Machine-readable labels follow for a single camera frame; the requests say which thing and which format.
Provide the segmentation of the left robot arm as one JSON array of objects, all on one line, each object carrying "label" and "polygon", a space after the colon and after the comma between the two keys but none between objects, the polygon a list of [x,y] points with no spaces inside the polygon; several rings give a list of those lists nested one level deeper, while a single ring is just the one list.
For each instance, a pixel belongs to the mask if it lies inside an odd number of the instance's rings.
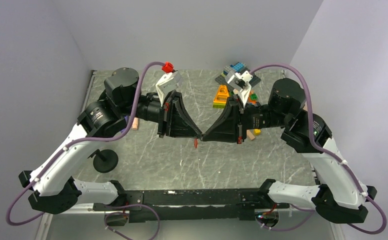
[{"label": "left robot arm", "polygon": [[127,134],[135,118],[157,123],[161,137],[202,137],[177,91],[181,74],[170,66],[162,70],[155,92],[146,95],[141,90],[144,74],[133,68],[119,68],[104,80],[98,100],[82,111],[56,151],[37,169],[19,174],[21,185],[31,190],[28,202],[33,210],[60,214],[85,203],[121,209],[128,201],[118,181],[86,182],[75,179],[73,173],[103,144]]}]

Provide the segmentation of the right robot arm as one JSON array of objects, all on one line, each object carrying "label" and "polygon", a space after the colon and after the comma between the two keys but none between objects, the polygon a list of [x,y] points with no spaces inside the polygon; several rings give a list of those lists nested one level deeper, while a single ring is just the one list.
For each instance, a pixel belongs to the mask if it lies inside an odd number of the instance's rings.
[{"label": "right robot arm", "polygon": [[292,204],[313,209],[336,224],[363,223],[368,215],[366,198],[352,176],[333,158],[337,146],[325,121],[314,114],[312,125],[308,124],[305,103],[305,91],[290,78],[277,80],[268,103],[261,106],[242,106],[233,95],[202,140],[241,144],[247,130],[282,128],[281,139],[309,161],[320,174],[321,184],[301,186],[266,179],[257,192],[258,203],[264,208]]}]

